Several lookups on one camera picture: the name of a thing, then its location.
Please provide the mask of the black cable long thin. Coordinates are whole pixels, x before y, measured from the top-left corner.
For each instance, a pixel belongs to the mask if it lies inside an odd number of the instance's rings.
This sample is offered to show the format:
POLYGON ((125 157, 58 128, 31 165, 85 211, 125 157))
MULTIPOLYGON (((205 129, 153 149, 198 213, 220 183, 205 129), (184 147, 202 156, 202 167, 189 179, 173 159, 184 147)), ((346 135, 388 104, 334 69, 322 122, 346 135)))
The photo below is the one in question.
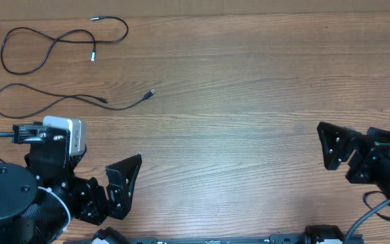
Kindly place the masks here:
POLYGON ((7 119, 27 119, 27 118, 31 118, 33 116, 36 116, 36 115, 38 115, 40 113, 45 112, 46 110, 50 109, 52 106, 56 105, 57 103, 59 103, 59 102, 61 102, 63 100, 67 100, 67 99, 78 100, 78 101, 81 101, 81 102, 84 102, 84 103, 87 103, 87 104, 94 105, 94 106, 99 107, 99 108, 103 108, 105 110, 123 111, 123 110, 128 110, 130 108, 133 108, 134 106, 137 106, 138 104, 140 104, 140 103, 150 99, 156 93, 155 89, 151 89, 150 91, 145 93, 144 96, 140 100, 138 100, 137 102, 134 102, 133 104, 128 105, 126 107, 113 108, 113 107, 108 106, 107 99, 102 98, 102 97, 88 95, 88 94, 74 94, 74 95, 55 94, 55 93, 50 93, 50 92, 47 92, 47 91, 43 91, 43 90, 31 87, 31 86, 29 86, 27 84, 24 84, 24 83, 10 83, 10 84, 8 84, 8 85, 6 85, 6 86, 4 86, 4 87, 2 87, 0 89, 0 95, 6 89, 8 89, 10 87, 13 87, 13 86, 20 86, 20 87, 24 87, 26 89, 33 90, 34 92, 38 92, 40 94, 44 94, 46 96, 53 96, 53 97, 56 97, 57 100, 52 102, 52 103, 50 103, 49 105, 47 105, 45 107, 43 107, 43 108, 33 112, 33 113, 29 113, 29 114, 25 114, 25 115, 12 116, 12 115, 7 115, 7 114, 5 114, 5 113, 0 111, 0 115, 2 117, 7 118, 7 119))

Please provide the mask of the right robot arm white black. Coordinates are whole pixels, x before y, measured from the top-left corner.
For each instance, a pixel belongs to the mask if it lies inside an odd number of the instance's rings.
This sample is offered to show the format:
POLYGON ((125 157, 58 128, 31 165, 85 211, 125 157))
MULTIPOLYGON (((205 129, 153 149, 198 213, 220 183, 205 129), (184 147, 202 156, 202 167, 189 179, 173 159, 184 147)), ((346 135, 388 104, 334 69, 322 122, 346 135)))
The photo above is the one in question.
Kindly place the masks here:
POLYGON ((390 131, 371 127, 366 134, 327 122, 317 126, 322 146, 324 166, 327 170, 338 169, 341 163, 348 163, 345 177, 351 184, 371 184, 379 188, 386 199, 360 217, 347 234, 334 227, 316 227, 306 230, 306 243, 355 243, 356 229, 373 215, 390 221, 390 131))

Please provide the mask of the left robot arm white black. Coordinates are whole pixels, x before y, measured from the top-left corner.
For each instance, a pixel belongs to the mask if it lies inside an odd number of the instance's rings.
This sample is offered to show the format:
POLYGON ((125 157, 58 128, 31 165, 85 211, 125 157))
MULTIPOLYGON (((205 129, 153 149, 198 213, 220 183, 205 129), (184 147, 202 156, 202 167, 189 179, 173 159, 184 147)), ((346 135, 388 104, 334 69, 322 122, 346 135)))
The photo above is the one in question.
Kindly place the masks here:
POLYGON ((131 211, 140 154, 106 166, 103 187, 75 176, 87 147, 74 129, 23 124, 0 137, 30 145, 25 166, 0 159, 0 243, 52 243, 73 219, 99 226, 131 211))

